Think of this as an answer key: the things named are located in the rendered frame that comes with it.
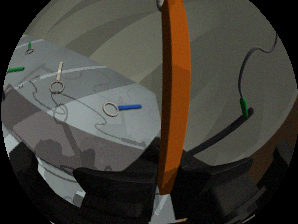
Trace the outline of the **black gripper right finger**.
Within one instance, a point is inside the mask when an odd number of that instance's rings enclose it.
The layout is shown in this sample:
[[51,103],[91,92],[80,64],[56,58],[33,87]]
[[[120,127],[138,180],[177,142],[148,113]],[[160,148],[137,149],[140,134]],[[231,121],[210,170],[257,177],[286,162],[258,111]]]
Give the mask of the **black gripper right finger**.
[[234,163],[213,167],[197,157],[190,156],[189,152],[186,153],[185,149],[182,149],[177,177],[174,180],[172,193],[170,193],[174,218],[180,220],[180,218],[188,217],[186,213],[196,206],[212,186],[226,183],[249,171],[253,160],[253,157],[245,157]]

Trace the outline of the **blue bar with tan ring at its end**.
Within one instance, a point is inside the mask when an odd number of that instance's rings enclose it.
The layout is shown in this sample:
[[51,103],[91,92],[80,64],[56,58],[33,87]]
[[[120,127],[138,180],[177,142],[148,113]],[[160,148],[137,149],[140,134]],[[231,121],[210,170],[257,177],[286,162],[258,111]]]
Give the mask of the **blue bar with tan ring at its end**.
[[[104,104],[104,107],[102,107],[102,109],[104,109],[104,112],[106,112],[106,109],[105,109],[105,105],[106,104],[113,104],[113,103],[110,103],[110,101],[106,101],[106,103]],[[124,105],[124,107],[116,107],[116,105],[113,104],[113,107],[117,109],[117,113],[118,111],[128,111],[128,109],[141,109],[141,105]],[[116,116],[117,113],[109,113],[109,112],[106,112],[106,115],[110,115],[110,116]]]

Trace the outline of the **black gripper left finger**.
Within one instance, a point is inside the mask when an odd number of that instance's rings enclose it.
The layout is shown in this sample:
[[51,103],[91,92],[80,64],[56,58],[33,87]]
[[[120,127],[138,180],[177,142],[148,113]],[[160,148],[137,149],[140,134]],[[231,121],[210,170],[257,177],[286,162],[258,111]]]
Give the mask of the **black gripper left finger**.
[[158,179],[158,151],[161,139],[156,137],[133,161],[121,172],[97,171],[90,168],[76,168],[74,179],[85,192],[112,197],[114,200],[142,202],[144,217],[152,220],[153,202],[156,197]]

